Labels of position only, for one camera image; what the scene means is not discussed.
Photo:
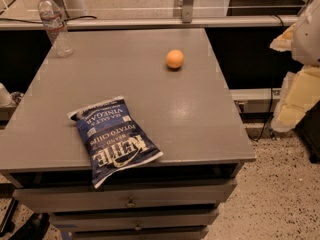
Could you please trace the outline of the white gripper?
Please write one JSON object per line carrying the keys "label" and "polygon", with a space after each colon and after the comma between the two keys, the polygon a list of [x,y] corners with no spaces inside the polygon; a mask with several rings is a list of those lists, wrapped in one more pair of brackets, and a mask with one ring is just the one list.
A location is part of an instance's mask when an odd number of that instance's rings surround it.
{"label": "white gripper", "polygon": [[288,72],[283,79],[280,100],[276,105],[271,128],[288,132],[320,101],[320,0],[313,0],[270,48],[292,52],[292,58],[304,66],[297,73]]}

